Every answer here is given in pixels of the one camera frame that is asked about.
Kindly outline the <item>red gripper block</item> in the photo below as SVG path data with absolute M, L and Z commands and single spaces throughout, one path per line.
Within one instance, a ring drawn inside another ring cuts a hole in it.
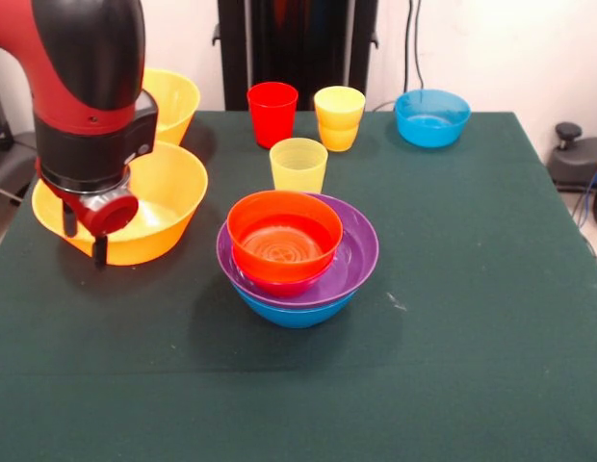
M 36 160 L 40 181 L 54 198 L 55 215 L 62 234 L 75 237 L 80 226 L 91 236 L 93 261 L 98 268 L 107 265 L 108 235 L 123 229 L 139 210 L 139 202 L 131 192 L 131 170 L 128 165 L 110 175 L 92 178 L 69 178 Z

